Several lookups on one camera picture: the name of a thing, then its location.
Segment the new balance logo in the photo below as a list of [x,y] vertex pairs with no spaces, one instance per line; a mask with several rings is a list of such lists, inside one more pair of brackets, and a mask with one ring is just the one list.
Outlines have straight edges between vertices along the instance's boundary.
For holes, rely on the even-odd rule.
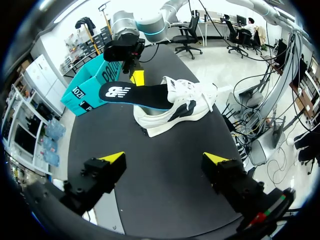
[[121,86],[112,86],[109,88],[108,92],[105,94],[106,97],[109,98],[123,98],[131,87],[125,87],[124,89]]

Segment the desk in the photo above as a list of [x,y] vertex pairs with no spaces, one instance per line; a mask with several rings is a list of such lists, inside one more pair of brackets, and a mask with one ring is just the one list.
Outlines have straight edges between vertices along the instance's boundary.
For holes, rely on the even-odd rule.
[[[150,59],[155,50],[155,46],[147,47],[141,60]],[[142,66],[146,85],[159,84],[163,76],[198,82],[163,44],[155,57]],[[119,81],[128,82],[129,76],[121,72]],[[120,151],[126,153],[127,168],[116,184],[115,198],[125,234],[187,238],[214,230],[222,234],[221,227],[233,226],[223,231],[224,235],[212,237],[224,239],[236,232],[237,226],[232,222],[241,215],[234,212],[222,194],[215,193],[201,170],[205,151],[240,161],[215,105],[213,112],[199,121],[180,122],[153,138],[143,134],[133,117],[132,105],[109,103],[78,116],[70,138],[68,176],[79,174],[91,157]],[[104,208],[105,216],[108,207]]]
[[[224,33],[221,33],[221,35],[224,37],[225,40],[227,40],[227,33],[228,33],[228,26],[226,23],[221,23],[221,21],[219,20],[213,20],[214,24],[216,27],[224,27],[225,28],[225,31]],[[175,23],[172,23],[170,26],[171,27],[174,27],[174,26],[177,26],[177,25],[189,25],[189,22],[175,22]],[[204,32],[204,35],[199,27],[199,25],[204,25],[205,26],[205,32]],[[212,22],[211,21],[206,21],[206,22],[199,22],[198,23],[198,29],[200,31],[200,34],[201,34],[201,37],[202,37],[202,41],[203,41],[203,46],[206,47],[207,46],[207,35],[208,35],[208,25],[212,25]],[[241,29],[240,26],[237,26],[237,25],[233,25],[233,27],[238,30],[238,29]]]

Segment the office chair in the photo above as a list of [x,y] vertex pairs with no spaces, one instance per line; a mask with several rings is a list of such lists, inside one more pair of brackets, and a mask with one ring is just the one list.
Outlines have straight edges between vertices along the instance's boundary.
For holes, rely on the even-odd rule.
[[258,33],[258,31],[255,31],[253,39],[251,39],[251,46],[249,46],[249,48],[252,48],[253,50],[255,50],[256,55],[258,55],[258,52],[260,52],[260,55],[262,55],[262,52],[259,49],[260,47],[261,47],[261,43],[260,43],[259,33]]
[[226,20],[225,23],[227,24],[227,26],[228,26],[228,28],[229,28],[229,31],[230,31],[229,39],[228,39],[228,40],[229,40],[230,42],[236,44],[236,46],[227,46],[226,49],[231,48],[231,49],[228,51],[229,54],[230,54],[231,51],[233,51],[233,50],[234,50],[234,51],[237,51],[238,53],[241,54],[241,58],[243,59],[243,58],[244,58],[243,52],[244,52],[247,56],[248,56],[249,54],[248,54],[246,51],[242,50],[242,49],[239,47],[239,44],[241,44],[241,41],[239,41],[239,40],[237,39],[237,32],[236,32],[236,30],[234,29],[234,27],[232,26],[231,22],[228,21],[228,20]]
[[198,21],[199,21],[199,16],[196,16],[196,17],[191,18],[189,27],[186,27],[183,25],[175,25],[174,26],[174,27],[180,28],[181,35],[174,36],[172,38],[171,42],[176,43],[176,44],[183,44],[183,46],[178,46],[175,48],[175,54],[178,54],[178,53],[182,52],[183,50],[185,50],[186,52],[189,52],[191,54],[191,58],[192,58],[192,60],[194,60],[195,57],[192,54],[191,50],[200,51],[200,54],[203,53],[200,49],[188,45],[188,44],[195,44],[198,42],[198,37],[196,34]]

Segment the white floor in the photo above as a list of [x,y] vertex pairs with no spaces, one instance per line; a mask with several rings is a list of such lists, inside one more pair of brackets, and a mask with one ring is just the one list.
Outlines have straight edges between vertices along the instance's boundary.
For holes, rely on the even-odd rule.
[[[228,91],[226,94],[221,94],[218,97],[217,105],[222,105],[226,103],[229,92],[233,90],[234,85],[241,79],[264,74],[267,68],[267,64],[264,61],[254,61],[248,58],[241,59],[238,53],[228,53],[226,49],[226,44],[222,40],[208,40],[208,46],[203,47],[202,45],[195,44],[194,47],[202,48],[203,54],[200,55],[197,51],[194,52],[195,60],[191,59],[188,52],[181,52],[178,54],[180,59],[188,66],[188,68],[194,73],[194,75],[199,79],[200,82],[208,81],[215,83],[219,88],[223,88]],[[168,45],[174,51],[177,44]],[[261,59],[259,55],[256,55],[254,51],[247,50],[250,57]],[[259,83],[261,77],[249,78],[243,81],[239,86],[238,90],[256,85]],[[278,75],[273,73],[271,76],[269,89],[273,87],[273,84],[278,79]],[[277,116],[282,114],[282,112],[292,103],[291,89],[288,88],[284,96],[279,100],[277,106]],[[288,123],[294,116],[295,111],[293,106],[286,112],[286,122]],[[63,117],[60,122],[66,126],[65,136],[59,141],[58,152],[60,155],[60,167],[53,169],[53,178],[65,180],[67,179],[67,169],[68,169],[68,152],[69,152],[69,142],[73,123],[75,120],[75,115],[68,109],[65,110]],[[290,127],[285,135],[294,128],[295,124]],[[304,128],[298,122],[294,130],[290,133],[290,137],[304,133]],[[279,150],[270,159],[273,160],[269,164],[259,166],[254,174],[254,179],[257,181],[263,181],[265,183],[265,192],[269,193],[275,186],[281,190],[288,187],[294,188],[296,190],[296,198],[291,206],[291,208],[299,208],[307,199],[308,195],[312,192],[315,182],[318,176],[318,166],[314,165],[311,175],[307,175],[307,172],[311,168],[309,163],[307,166],[301,166],[298,162],[294,165],[296,157],[294,156],[294,151],[292,146],[288,146],[285,142],[282,144],[282,149],[286,156],[286,163],[284,153]],[[273,176],[272,183],[268,176]]]

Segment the computer monitor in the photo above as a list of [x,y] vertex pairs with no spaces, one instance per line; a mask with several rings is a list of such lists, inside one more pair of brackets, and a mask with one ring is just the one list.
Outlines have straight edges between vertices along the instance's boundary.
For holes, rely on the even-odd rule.
[[286,52],[283,53],[287,49],[287,45],[282,41],[282,39],[279,39],[279,44],[278,44],[278,52],[277,52],[277,57],[275,58],[275,62],[278,63],[283,69],[285,66],[285,61],[286,61]]
[[236,16],[236,22],[237,22],[237,23],[241,22],[241,25],[242,25],[242,26],[247,25],[247,19],[246,19],[245,17],[243,17],[243,16],[237,15],[237,16]]

